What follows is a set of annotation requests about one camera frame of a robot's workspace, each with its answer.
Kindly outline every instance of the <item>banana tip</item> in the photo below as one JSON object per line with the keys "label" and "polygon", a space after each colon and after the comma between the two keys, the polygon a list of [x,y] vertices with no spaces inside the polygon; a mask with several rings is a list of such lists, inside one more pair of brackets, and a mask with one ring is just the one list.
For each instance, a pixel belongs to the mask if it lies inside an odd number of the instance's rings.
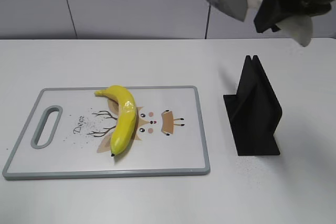
{"label": "banana tip", "polygon": [[103,95],[104,90],[97,90],[95,91],[95,95]]}

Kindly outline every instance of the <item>black knife block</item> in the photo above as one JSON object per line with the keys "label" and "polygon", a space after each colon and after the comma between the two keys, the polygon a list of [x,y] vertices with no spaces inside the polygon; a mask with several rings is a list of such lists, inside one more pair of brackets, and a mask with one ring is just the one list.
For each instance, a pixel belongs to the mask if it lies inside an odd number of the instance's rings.
{"label": "black knife block", "polygon": [[224,102],[238,156],[280,155],[274,131],[282,109],[258,56],[246,56],[237,93]]}

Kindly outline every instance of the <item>deer antler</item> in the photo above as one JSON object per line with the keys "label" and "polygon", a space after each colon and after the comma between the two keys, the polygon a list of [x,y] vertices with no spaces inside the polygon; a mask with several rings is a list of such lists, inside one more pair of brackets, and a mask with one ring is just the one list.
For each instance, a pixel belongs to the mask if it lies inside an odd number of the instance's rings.
{"label": "deer antler", "polygon": [[111,128],[103,128],[103,130],[106,130],[104,132],[91,131],[91,133],[88,133],[87,135],[93,135],[93,137],[102,137],[105,136],[111,129],[114,129],[115,127],[116,125]]}
{"label": "deer antler", "polygon": [[108,112],[107,110],[101,110],[101,111],[99,111],[98,113],[92,113],[92,115],[96,115],[96,116],[99,116],[99,115],[107,115],[108,117],[106,117],[106,118],[104,118],[104,119],[112,118],[112,119],[117,120],[117,118],[115,118],[113,115],[111,115],[111,113]]}

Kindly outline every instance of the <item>cutting board handle hole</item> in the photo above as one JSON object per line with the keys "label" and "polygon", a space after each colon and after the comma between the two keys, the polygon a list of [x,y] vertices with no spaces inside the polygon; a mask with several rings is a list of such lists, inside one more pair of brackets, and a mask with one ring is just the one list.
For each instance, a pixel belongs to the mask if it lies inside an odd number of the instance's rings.
{"label": "cutting board handle hole", "polygon": [[42,149],[52,142],[62,112],[62,107],[58,105],[45,109],[32,138],[32,148]]}

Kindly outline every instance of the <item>deer ear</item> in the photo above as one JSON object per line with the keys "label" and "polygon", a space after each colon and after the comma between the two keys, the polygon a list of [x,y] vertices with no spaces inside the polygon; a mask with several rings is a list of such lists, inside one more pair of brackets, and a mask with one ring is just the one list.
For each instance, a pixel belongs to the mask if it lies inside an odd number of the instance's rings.
{"label": "deer ear", "polygon": [[108,152],[110,150],[111,136],[112,136],[112,133],[104,137],[104,139],[101,141],[100,145],[98,146],[97,153]]}
{"label": "deer ear", "polygon": [[109,106],[110,111],[111,111],[113,114],[118,115],[118,113],[119,113],[119,105],[118,105],[118,103],[117,103],[116,101],[113,101],[113,100],[111,100],[111,99],[108,99],[108,100],[107,100],[107,104],[108,104],[108,106]]}

